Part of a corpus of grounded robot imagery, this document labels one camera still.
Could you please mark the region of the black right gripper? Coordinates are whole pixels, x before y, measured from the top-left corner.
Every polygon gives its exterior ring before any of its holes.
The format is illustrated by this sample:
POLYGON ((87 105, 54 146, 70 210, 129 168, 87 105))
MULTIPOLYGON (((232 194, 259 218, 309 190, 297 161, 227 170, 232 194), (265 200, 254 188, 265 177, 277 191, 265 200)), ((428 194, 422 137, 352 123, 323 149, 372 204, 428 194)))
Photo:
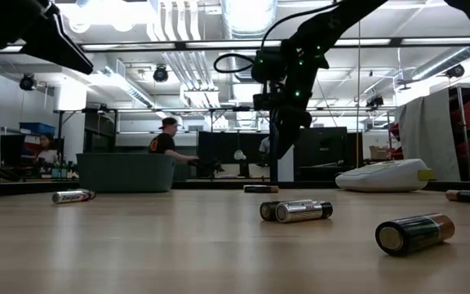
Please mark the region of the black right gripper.
POLYGON ((313 85, 319 69, 328 69, 325 49, 320 44, 308 43, 300 47, 284 40, 279 47, 286 59, 286 76, 281 81, 261 83, 263 89, 253 95, 256 110, 266 110, 274 115, 274 148, 281 159, 290 147, 299 143, 309 131, 312 116, 307 111, 313 96, 313 85))

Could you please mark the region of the black monitor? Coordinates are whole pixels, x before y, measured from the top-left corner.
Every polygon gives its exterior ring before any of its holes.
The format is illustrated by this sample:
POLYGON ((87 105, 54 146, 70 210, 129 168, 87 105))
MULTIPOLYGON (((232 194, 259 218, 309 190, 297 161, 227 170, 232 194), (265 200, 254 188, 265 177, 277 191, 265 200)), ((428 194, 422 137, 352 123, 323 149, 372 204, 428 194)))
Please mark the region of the black monitor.
POLYGON ((302 129, 295 144, 295 163, 313 167, 343 161, 347 134, 346 127, 302 129))

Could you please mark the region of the small white desk lamp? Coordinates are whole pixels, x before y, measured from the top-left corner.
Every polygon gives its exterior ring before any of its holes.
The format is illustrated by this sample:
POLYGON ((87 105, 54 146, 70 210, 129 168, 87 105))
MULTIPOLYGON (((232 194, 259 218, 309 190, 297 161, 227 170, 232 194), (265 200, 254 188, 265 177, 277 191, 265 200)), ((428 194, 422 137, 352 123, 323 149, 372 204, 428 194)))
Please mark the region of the small white desk lamp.
POLYGON ((238 149, 234 153, 233 157, 239 164, 239 176, 244 177, 244 178, 249 178, 250 177, 249 165, 248 165, 248 162, 246 161, 246 155, 243 153, 243 151, 238 149))

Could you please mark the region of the blue bin on shelf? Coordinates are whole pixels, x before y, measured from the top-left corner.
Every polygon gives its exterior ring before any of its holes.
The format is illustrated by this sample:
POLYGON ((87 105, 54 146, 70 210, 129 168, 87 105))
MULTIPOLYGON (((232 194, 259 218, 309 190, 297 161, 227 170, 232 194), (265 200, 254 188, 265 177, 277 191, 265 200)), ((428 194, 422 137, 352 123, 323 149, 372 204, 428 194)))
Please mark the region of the blue bin on shelf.
POLYGON ((50 134, 55 135, 55 127, 47 125, 42 122, 20 122, 20 129, 25 129, 30 131, 33 134, 50 134))

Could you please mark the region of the black desk equipment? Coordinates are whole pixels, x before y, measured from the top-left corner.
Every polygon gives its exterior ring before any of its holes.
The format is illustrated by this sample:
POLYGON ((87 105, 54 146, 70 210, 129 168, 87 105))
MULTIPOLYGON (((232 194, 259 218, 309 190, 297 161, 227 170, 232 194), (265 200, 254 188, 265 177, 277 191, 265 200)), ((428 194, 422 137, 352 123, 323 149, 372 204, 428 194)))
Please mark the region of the black desk equipment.
POLYGON ((215 173, 224 171, 216 159, 194 159, 189 161, 188 165, 196 168, 197 177, 214 178, 215 173))

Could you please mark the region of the cardboard box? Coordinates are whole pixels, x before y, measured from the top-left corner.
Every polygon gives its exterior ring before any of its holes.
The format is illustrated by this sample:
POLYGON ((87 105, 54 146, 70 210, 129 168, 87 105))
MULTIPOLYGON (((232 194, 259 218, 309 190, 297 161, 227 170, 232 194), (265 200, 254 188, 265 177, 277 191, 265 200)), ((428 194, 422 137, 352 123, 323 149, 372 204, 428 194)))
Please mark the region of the cardboard box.
POLYGON ((389 147, 370 145, 369 149, 371 160, 389 160, 391 158, 392 150, 389 147))

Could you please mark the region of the white label maker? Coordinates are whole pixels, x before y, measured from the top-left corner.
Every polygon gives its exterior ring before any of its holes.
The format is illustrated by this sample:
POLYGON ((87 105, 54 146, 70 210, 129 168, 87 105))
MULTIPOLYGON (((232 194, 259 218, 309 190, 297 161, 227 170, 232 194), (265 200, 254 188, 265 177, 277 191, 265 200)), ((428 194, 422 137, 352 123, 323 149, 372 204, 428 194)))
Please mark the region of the white label maker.
POLYGON ((341 189, 371 193, 406 193, 424 188, 436 176, 422 159, 404 159, 366 165, 335 178, 341 189))

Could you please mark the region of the long black linear ceiling light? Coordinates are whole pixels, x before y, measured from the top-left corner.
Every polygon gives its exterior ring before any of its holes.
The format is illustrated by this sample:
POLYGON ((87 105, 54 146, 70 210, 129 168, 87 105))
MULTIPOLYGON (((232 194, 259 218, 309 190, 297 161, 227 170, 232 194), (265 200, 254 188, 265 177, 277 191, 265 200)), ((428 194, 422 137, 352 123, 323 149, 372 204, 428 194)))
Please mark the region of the long black linear ceiling light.
MULTIPOLYGON (((169 42, 116 42, 80 43, 85 53, 142 52, 142 51, 237 51, 257 50, 264 47, 280 47, 281 40, 230 39, 213 41, 169 41, 169 42)), ((470 47, 470 37, 439 38, 342 38, 333 48, 389 48, 389 47, 470 47)))

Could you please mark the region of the grey hanging cloth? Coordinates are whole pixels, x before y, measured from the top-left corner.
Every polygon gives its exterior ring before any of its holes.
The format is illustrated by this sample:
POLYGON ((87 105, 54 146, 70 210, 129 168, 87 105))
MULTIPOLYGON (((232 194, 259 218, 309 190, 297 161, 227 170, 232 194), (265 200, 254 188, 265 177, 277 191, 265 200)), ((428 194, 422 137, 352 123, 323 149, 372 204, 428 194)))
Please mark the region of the grey hanging cloth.
POLYGON ((409 101, 398 108, 396 118, 405 159, 423 160, 433 170, 436 180, 461 180, 448 90, 409 101))

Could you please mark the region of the teal deep plastic bin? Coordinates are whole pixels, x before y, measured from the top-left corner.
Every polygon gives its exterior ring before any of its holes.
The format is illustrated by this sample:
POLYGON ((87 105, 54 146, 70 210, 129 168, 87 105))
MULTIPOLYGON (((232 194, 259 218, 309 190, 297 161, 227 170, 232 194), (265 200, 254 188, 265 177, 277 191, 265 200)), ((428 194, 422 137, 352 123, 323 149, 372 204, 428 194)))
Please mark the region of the teal deep plastic bin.
POLYGON ((98 193, 164 193, 176 160, 165 154, 77 154, 80 187, 98 193))

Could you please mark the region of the round silver air duct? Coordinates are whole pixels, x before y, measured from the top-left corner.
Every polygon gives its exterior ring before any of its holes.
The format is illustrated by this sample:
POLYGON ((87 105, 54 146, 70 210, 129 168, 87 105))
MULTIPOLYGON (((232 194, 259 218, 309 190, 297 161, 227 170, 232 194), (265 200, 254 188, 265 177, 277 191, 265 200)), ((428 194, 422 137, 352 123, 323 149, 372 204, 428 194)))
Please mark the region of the round silver air duct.
MULTIPOLYGON (((274 24, 278 0, 220 0, 224 22, 224 37, 233 41, 260 41, 274 24)), ((246 58, 227 57, 220 63, 223 70, 232 71, 238 82, 254 82, 251 62, 257 49, 231 50, 246 58)))

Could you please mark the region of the black aluminium table frame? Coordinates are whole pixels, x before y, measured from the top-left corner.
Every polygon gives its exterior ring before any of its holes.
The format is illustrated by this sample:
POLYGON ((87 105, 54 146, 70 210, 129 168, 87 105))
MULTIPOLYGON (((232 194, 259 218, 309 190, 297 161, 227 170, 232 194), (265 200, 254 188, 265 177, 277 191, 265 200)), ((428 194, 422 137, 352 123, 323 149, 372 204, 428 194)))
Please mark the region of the black aluminium table frame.
MULTIPOLYGON (((265 182, 242 182, 242 181, 187 181, 174 182, 172 189, 242 189, 244 185, 265 185, 265 182)), ((276 185, 283 189, 337 189, 334 181, 300 181, 300 182, 271 182, 268 185, 276 185)), ((0 183, 0 197, 14 196, 20 194, 40 194, 56 192, 59 190, 78 189, 76 181, 43 181, 43 182, 8 182, 0 183)), ((424 187, 431 191, 447 191, 448 189, 468 189, 470 182, 443 182, 431 181, 424 187)))

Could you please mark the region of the slanted silver air duct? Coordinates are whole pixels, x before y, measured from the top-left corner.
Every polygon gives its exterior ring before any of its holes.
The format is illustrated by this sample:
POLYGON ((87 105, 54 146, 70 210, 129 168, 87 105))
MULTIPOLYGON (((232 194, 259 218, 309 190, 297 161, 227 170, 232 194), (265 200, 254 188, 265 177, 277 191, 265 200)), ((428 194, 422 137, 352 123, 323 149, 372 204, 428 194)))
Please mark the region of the slanted silver air duct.
POLYGON ((430 78, 468 59, 470 59, 470 47, 452 47, 414 69, 411 73, 411 79, 420 81, 430 78))

